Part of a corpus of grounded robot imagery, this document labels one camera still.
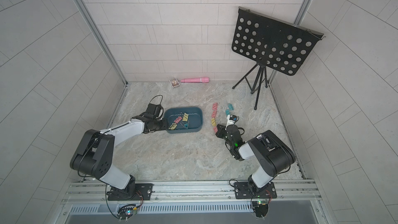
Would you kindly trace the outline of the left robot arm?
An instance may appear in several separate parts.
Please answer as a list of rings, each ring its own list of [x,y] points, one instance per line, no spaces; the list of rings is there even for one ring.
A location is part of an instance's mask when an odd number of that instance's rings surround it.
[[[137,195],[135,177],[113,165],[114,148],[141,134],[165,131],[167,121],[141,114],[113,128],[86,131],[73,154],[70,168],[110,186],[110,200],[131,200]]]

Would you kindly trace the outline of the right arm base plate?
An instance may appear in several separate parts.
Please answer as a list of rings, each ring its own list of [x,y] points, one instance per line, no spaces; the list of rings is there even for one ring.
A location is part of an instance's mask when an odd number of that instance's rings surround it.
[[[248,181],[235,181],[230,183],[234,187],[236,199],[276,199],[277,193],[273,182],[267,183],[262,188],[258,188],[254,183]]]

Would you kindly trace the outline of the teal plastic storage box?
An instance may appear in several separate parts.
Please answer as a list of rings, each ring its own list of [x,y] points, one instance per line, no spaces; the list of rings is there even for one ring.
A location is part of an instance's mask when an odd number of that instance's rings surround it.
[[[166,131],[170,134],[199,132],[203,125],[203,112],[199,107],[176,107],[164,114]]]

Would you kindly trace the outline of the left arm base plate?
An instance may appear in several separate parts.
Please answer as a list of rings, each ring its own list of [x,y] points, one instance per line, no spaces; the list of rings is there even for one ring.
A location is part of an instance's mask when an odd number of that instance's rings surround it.
[[[150,200],[154,184],[131,184],[124,190],[111,187],[106,192],[108,201],[140,201]]]

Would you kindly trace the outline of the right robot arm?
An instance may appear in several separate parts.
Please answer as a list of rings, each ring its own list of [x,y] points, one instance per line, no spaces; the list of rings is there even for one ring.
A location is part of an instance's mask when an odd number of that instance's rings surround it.
[[[224,139],[226,148],[233,158],[244,161],[255,157],[260,167],[248,177],[248,189],[258,194],[277,175],[289,170],[296,162],[294,152],[271,130],[258,134],[244,142],[241,128],[236,125],[217,125],[216,137]]]

